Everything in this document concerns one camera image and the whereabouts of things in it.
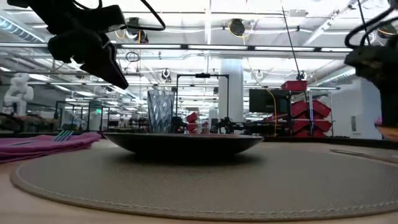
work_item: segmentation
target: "fork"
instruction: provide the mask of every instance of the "fork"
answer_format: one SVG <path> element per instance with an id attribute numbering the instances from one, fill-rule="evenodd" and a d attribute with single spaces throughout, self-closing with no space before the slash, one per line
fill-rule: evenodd
<path id="1" fill-rule="evenodd" d="M 67 141 L 70 139 L 70 137 L 72 136 L 73 131 L 61 131 L 59 134 L 56 135 L 56 137 L 54 138 L 53 141 L 55 142 L 62 142 L 62 141 Z M 26 141 L 26 142 L 17 142 L 14 144 L 10 144 L 10 146 L 19 146 L 22 144 L 28 144 L 28 143 L 33 143 L 33 142 L 37 142 L 38 140 L 33 140 L 33 141 Z"/>

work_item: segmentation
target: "white humanoid robot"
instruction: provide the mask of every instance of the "white humanoid robot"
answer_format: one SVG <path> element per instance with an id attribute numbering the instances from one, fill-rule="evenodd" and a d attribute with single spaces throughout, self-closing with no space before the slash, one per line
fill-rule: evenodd
<path id="1" fill-rule="evenodd" d="M 26 115 L 26 101 L 33 100 L 34 96 L 33 88 L 27 85 L 29 78 L 28 73 L 17 73 L 14 78 L 11 78 L 10 89 L 4 95 L 3 113 Z M 17 105 L 16 111 L 12 106 L 14 103 Z"/>

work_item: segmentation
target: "woven placemat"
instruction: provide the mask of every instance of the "woven placemat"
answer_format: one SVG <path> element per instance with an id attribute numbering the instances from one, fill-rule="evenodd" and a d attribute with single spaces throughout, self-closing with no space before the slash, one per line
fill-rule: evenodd
<path id="1" fill-rule="evenodd" d="M 58 202 L 192 220 L 316 220 L 398 210 L 398 168 L 288 149 L 255 147 L 222 161 L 183 162 L 94 149 L 34 159 L 11 180 Z"/>

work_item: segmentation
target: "dark bowl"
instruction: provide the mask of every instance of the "dark bowl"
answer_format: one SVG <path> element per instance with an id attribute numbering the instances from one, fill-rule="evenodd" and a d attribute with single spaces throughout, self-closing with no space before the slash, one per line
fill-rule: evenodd
<path id="1" fill-rule="evenodd" d="M 131 134 L 104 133 L 113 143 L 131 152 L 149 155 L 224 156 L 243 152 L 263 140 L 235 134 Z"/>

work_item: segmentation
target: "table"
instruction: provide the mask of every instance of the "table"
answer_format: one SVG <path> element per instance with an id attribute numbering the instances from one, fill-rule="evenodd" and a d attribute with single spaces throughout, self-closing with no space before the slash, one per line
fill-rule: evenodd
<path id="1" fill-rule="evenodd" d="M 104 147 L 116 147 L 108 140 L 101 140 L 93 145 L 93 149 Z M 396 155 L 398 151 L 387 149 L 373 149 L 354 146 L 338 146 L 330 144 L 312 143 L 282 143 L 264 142 L 259 147 L 269 148 L 290 148 L 306 151 L 321 151 L 331 153 L 330 149 L 350 150 L 357 152 L 382 152 L 385 155 Z M 142 224 L 206 224 L 211 222 L 173 220 L 167 218 L 142 217 L 137 215 L 125 215 L 119 213 L 103 212 L 88 208 L 80 208 L 50 200 L 38 198 L 25 193 L 15 187 L 9 181 L 9 173 L 20 164 L 26 161 L 13 162 L 0 165 L 0 223 L 31 223 L 31 224 L 66 224 L 66 223 L 142 223 Z M 375 215 L 361 218 L 347 218 L 339 220 L 323 220 L 313 222 L 278 222 L 294 224 L 375 224 L 375 223 L 397 223 L 398 212 L 383 215 Z"/>

